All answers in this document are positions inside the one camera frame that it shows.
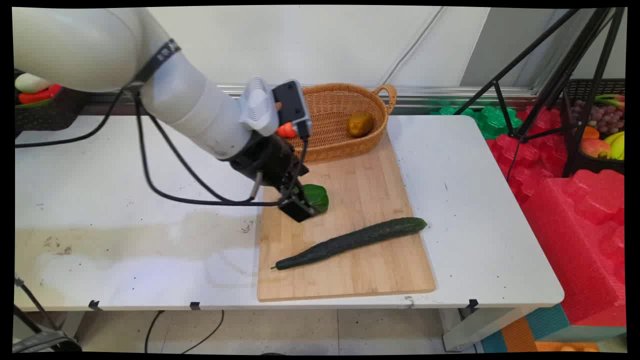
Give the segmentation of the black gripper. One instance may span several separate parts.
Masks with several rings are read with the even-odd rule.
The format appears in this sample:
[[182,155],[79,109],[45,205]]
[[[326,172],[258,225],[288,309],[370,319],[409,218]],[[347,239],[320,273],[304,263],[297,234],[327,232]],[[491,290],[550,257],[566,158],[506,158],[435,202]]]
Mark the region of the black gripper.
[[263,136],[252,132],[247,144],[230,158],[233,170],[254,181],[249,199],[254,200],[260,187],[272,187],[280,194],[288,195],[278,209],[302,223],[317,215],[305,196],[299,177],[309,169],[294,152],[294,146],[277,135]]

